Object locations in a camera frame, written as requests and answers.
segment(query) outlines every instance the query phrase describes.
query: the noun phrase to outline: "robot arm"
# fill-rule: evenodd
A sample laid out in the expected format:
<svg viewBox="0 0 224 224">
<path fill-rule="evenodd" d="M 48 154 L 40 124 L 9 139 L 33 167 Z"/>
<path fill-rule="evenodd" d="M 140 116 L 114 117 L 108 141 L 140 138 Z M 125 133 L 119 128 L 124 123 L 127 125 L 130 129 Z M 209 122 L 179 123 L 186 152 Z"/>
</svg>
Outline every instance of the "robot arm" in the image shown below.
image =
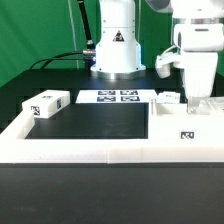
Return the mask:
<svg viewBox="0 0 224 224">
<path fill-rule="evenodd" d="M 218 51 L 224 49 L 223 0 L 146 0 L 158 12 L 173 11 L 173 44 L 177 53 L 157 57 L 160 77 L 169 76 L 170 63 L 181 69 L 188 99 L 188 113 L 196 114 L 200 100 L 210 96 L 216 74 Z"/>
</svg>

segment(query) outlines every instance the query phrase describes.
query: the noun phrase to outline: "warning label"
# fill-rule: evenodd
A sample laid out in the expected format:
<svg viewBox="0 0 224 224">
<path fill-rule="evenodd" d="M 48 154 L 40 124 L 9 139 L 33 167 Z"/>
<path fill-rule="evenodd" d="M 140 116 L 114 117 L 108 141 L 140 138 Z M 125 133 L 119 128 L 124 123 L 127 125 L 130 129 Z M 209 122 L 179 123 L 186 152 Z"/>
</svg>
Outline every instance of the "warning label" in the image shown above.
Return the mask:
<svg viewBox="0 0 224 224">
<path fill-rule="evenodd" d="M 115 42 L 124 41 L 124 38 L 123 38 L 120 30 L 117 31 L 117 34 L 114 37 L 113 41 L 115 41 Z"/>
</svg>

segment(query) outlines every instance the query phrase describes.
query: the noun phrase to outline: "green wall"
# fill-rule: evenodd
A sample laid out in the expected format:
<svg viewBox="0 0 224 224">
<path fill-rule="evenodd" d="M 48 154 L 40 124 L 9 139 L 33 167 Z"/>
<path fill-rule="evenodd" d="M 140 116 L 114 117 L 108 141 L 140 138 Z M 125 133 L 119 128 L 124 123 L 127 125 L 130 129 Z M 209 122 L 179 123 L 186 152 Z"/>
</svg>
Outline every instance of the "green wall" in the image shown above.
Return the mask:
<svg viewBox="0 0 224 224">
<path fill-rule="evenodd" d="M 100 39 L 99 1 L 85 0 L 85 4 L 93 40 L 97 43 Z M 72 6 L 78 50 L 82 50 L 86 41 L 76 0 L 72 0 Z M 147 67 L 154 67 L 156 55 L 169 47 L 170 22 L 171 15 L 153 12 L 142 0 L 140 44 L 142 63 Z M 67 0 L 0 0 L 0 86 L 37 60 L 73 50 Z M 220 54 L 218 67 L 221 74 L 224 74 L 223 55 Z M 75 67 L 76 63 L 55 62 L 52 66 Z"/>
</svg>

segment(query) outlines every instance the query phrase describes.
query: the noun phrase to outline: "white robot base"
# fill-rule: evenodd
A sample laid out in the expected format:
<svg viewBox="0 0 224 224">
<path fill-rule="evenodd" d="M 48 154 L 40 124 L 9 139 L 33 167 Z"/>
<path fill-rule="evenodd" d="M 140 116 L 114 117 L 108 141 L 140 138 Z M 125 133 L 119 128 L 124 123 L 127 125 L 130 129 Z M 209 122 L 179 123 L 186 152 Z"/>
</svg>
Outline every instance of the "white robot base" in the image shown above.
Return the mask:
<svg viewBox="0 0 224 224">
<path fill-rule="evenodd" d="M 111 73 L 97 71 L 96 66 L 91 67 L 91 76 L 102 79 L 121 80 L 121 79 L 136 79 L 145 76 L 145 66 L 142 65 L 134 72 L 128 73 Z"/>
</svg>

